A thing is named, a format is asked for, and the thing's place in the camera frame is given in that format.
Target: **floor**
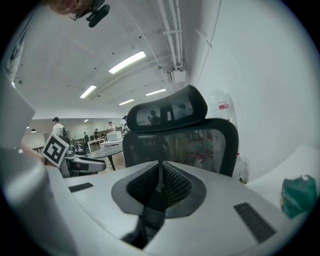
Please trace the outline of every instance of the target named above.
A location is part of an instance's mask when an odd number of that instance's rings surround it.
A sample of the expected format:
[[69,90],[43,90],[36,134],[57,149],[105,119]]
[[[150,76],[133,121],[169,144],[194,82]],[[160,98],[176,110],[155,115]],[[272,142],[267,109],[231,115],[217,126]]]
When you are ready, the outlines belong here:
[[[112,156],[112,159],[113,159],[114,167],[117,171],[126,168],[125,158],[124,158],[123,152],[120,152],[118,154],[114,154]],[[100,171],[98,174],[105,174],[105,173],[112,172],[113,170],[112,170],[111,164],[109,162],[109,159],[107,157],[105,157],[105,158],[101,158],[101,160],[104,160],[106,162],[106,169],[103,171]]]

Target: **red label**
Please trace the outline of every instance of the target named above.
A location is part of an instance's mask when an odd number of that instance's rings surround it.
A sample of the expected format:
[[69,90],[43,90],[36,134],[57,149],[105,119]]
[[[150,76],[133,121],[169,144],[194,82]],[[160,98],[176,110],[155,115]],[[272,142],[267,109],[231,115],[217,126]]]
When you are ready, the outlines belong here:
[[229,108],[229,105],[228,105],[228,104],[224,104],[224,105],[220,105],[220,106],[219,106],[219,109],[220,109],[220,110],[228,109],[228,108]]

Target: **ceiling light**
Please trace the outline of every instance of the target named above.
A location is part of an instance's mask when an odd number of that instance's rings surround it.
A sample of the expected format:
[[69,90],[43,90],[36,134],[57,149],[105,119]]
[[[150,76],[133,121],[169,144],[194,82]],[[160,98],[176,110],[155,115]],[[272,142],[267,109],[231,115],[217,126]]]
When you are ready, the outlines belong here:
[[119,105],[121,106],[123,104],[127,104],[127,103],[133,102],[133,101],[134,101],[134,99],[132,98],[132,99],[129,99],[129,100],[125,101],[125,102],[120,103]]
[[129,58],[121,61],[119,64],[115,65],[113,68],[109,70],[111,74],[114,74],[118,72],[119,70],[123,69],[124,67],[130,65],[131,63],[134,63],[142,58],[146,57],[144,51],[140,51],[136,53],[135,55],[130,56]]
[[162,93],[162,92],[165,92],[165,91],[166,91],[166,89],[156,90],[154,92],[147,93],[145,96],[150,96],[152,94],[158,94],[158,93]]
[[96,89],[97,87],[95,85],[91,85],[88,89],[86,89],[86,91],[80,96],[80,98],[85,98],[88,96],[89,93],[91,93],[94,89]]

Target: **plastic bag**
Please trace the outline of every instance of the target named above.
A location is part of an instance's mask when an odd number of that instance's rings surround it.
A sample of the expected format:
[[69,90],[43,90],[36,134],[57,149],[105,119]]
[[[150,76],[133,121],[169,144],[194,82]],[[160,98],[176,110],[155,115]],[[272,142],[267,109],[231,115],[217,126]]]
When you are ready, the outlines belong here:
[[282,211],[293,219],[301,213],[310,213],[317,203],[316,181],[309,175],[296,179],[284,179],[280,205]]

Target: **pipe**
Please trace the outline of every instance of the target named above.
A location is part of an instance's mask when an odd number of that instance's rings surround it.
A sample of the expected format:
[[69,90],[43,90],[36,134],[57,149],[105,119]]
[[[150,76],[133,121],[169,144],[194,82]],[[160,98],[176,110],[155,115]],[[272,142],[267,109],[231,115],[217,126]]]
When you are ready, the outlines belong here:
[[180,50],[180,40],[179,40],[179,32],[178,30],[178,22],[177,22],[177,15],[176,9],[174,5],[174,0],[169,0],[169,7],[171,11],[171,16],[173,19],[173,28],[176,30],[175,32],[175,45],[176,45],[176,52],[177,52],[177,63],[181,64],[181,50]]
[[[165,29],[165,31],[170,31],[170,26],[169,26],[169,22],[168,22],[168,19],[167,19],[167,14],[166,14],[165,6],[164,6],[164,1],[163,0],[158,0],[158,5],[159,5],[160,14],[161,14],[161,17],[162,17],[162,22],[163,22],[163,25],[164,25],[164,29]],[[174,68],[174,70],[177,70],[177,59],[176,59],[176,53],[175,53],[175,48],[174,48],[174,41],[172,40],[171,34],[168,34],[167,38],[168,38],[168,43],[169,43],[169,49],[170,49],[170,52],[171,52],[173,68]]]
[[181,18],[180,18],[180,7],[179,7],[179,0],[175,0],[175,6],[176,6],[176,13],[177,13],[177,18],[178,18],[178,29],[180,30],[179,32],[179,41],[180,41],[180,56],[181,56],[181,67],[183,66],[183,55],[182,55],[182,26],[181,26]]

